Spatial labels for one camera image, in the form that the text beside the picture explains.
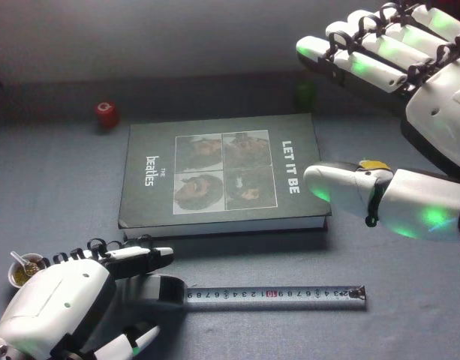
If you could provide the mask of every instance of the small red container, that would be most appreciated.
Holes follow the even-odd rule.
[[[104,101],[95,106],[96,116],[100,126],[104,129],[112,129],[119,124],[119,114],[115,103]]]

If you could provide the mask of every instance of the small cup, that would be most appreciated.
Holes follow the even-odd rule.
[[[21,257],[25,260],[32,261],[32,262],[43,259],[43,257],[39,253],[37,254],[36,253],[26,253],[22,255]],[[17,289],[21,289],[21,287],[23,287],[24,285],[24,284],[18,285],[16,281],[14,280],[14,274],[17,272],[17,269],[19,267],[22,267],[21,264],[17,262],[16,260],[14,260],[13,264],[11,264],[10,269],[8,270],[8,280],[10,281],[10,284],[16,287]]]

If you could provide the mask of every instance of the book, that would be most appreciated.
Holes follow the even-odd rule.
[[[311,114],[131,125],[119,228],[132,239],[324,228],[305,186]]]

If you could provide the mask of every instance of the white robotic hand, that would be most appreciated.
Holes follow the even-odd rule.
[[[309,190],[367,226],[378,221],[403,236],[460,241],[460,183],[380,161],[318,163],[305,171]]]
[[[91,250],[71,251],[71,258],[59,255],[63,262],[55,256],[55,265],[48,260],[44,266],[38,264],[43,269],[8,305],[0,320],[0,360],[129,360],[155,339],[155,324],[128,324],[123,334],[100,349],[81,350],[113,300],[115,279],[169,265],[174,258],[171,248],[107,251],[102,241]],[[176,277],[150,274],[145,287],[146,300],[156,307],[183,305],[185,283]]]
[[[431,3],[358,10],[296,48],[307,68],[399,114],[410,143],[460,180],[460,22]]]

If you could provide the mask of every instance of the table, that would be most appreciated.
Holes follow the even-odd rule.
[[[116,227],[129,124],[294,111],[298,73],[0,90],[0,316],[14,294],[9,252],[52,256]],[[315,130],[325,161],[437,170],[398,119],[323,80]],[[91,106],[116,100],[122,123],[95,129]],[[175,317],[140,359],[460,359],[460,244],[404,238],[333,208],[327,232],[168,239],[161,272],[199,287],[362,284],[366,311],[202,312]]]

